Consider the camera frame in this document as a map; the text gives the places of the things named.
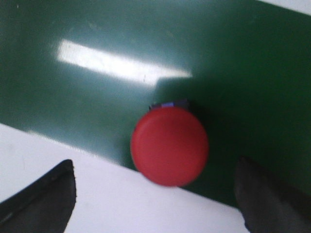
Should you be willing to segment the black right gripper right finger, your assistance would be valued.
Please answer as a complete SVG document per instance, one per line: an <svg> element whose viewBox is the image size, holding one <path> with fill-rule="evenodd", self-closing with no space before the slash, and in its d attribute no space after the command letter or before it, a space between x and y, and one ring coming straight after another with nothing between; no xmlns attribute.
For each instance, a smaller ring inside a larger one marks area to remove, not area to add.
<svg viewBox="0 0 311 233"><path fill-rule="evenodd" d="M248 157L236 164L234 193L251 233L309 233L311 198Z"/></svg>

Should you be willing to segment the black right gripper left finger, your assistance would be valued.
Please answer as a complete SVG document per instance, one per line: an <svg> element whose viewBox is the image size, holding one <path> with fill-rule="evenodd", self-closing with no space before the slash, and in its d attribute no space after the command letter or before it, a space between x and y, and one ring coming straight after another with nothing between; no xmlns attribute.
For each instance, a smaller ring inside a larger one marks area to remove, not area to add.
<svg viewBox="0 0 311 233"><path fill-rule="evenodd" d="M0 204L2 233L63 233L76 203L73 162L64 160Z"/></svg>

